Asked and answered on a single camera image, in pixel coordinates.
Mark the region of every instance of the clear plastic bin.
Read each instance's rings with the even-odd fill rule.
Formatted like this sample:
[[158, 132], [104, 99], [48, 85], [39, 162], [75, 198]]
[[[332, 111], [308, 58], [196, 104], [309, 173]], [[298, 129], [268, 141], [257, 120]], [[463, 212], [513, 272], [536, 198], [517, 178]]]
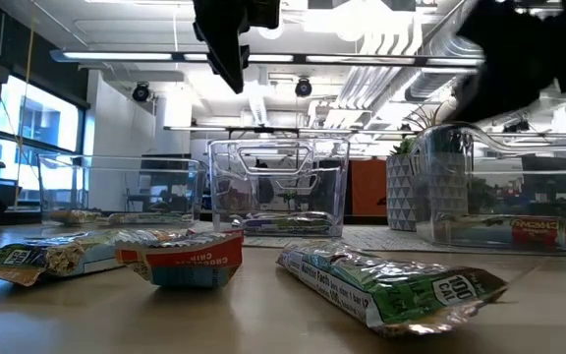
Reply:
[[342, 236], [349, 143], [230, 140], [209, 145], [215, 230], [247, 236]]
[[199, 161], [67, 154], [38, 159], [45, 224], [184, 227], [199, 220], [207, 172]]
[[566, 135], [494, 140], [469, 124], [445, 124], [423, 131], [410, 158], [419, 235], [566, 252]]

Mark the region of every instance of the fluorescent light fixture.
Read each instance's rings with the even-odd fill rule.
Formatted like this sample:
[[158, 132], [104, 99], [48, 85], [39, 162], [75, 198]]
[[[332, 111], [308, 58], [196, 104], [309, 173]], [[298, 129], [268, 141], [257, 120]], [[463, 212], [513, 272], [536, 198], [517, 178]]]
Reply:
[[291, 63], [294, 61], [293, 55], [276, 55], [276, 54], [251, 54], [248, 58], [249, 62], [276, 62]]
[[310, 63], [351, 63], [351, 64], [375, 64], [375, 65], [413, 65], [414, 58], [361, 56], [361, 55], [308, 55]]
[[427, 59], [428, 65], [437, 65], [437, 66], [471, 66], [475, 67], [483, 62], [481, 58], [463, 58], [463, 57], [455, 57], [455, 58], [429, 58]]
[[368, 134], [368, 135], [374, 135], [374, 134], [381, 134], [381, 135], [414, 135], [415, 132], [405, 132], [405, 131], [397, 131], [397, 130], [385, 130], [385, 131], [379, 131], [379, 130], [360, 130], [360, 131], [358, 131], [358, 134]]
[[183, 54], [187, 61], [206, 61], [206, 54]]
[[170, 53], [111, 53], [111, 52], [64, 52], [67, 59], [73, 60], [98, 60], [98, 61], [165, 61], [172, 60]]
[[167, 130], [187, 132], [224, 132], [224, 127], [164, 127]]
[[351, 134], [351, 129], [299, 129], [300, 133]]
[[466, 68], [421, 68], [421, 71], [425, 74], [473, 74], [476, 73], [476, 69], [466, 69]]

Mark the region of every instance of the green snack bar wrapper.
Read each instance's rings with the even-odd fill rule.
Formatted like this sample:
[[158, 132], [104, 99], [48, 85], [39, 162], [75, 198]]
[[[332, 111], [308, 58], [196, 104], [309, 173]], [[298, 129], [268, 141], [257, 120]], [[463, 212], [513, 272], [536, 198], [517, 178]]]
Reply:
[[383, 336], [451, 330], [507, 284], [483, 269], [390, 261], [342, 242], [288, 246], [277, 262]]

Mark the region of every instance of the office desk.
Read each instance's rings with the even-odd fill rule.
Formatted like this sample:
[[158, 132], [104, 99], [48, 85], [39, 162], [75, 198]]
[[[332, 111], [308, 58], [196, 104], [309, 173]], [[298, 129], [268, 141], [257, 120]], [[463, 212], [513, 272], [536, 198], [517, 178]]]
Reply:
[[[0, 243], [38, 232], [0, 230]], [[538, 266], [453, 332], [382, 339], [276, 265], [278, 254], [245, 248], [219, 291], [166, 291], [126, 268], [33, 288], [0, 281], [0, 353], [566, 353], [566, 259], [381, 254], [506, 279]]]

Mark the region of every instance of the gray geometric planter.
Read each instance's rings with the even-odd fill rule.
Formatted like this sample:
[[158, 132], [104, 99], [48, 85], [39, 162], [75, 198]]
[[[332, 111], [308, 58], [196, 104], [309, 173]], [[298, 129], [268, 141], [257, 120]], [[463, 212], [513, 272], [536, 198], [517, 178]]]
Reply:
[[468, 182], [465, 156], [462, 153], [436, 153], [429, 177], [429, 207], [434, 214], [466, 215], [469, 213]]
[[388, 225], [393, 230], [416, 231], [412, 166], [407, 154], [386, 159]]
[[437, 152], [419, 160], [413, 179], [419, 222], [429, 223], [441, 214], [469, 213], [467, 164], [462, 153]]

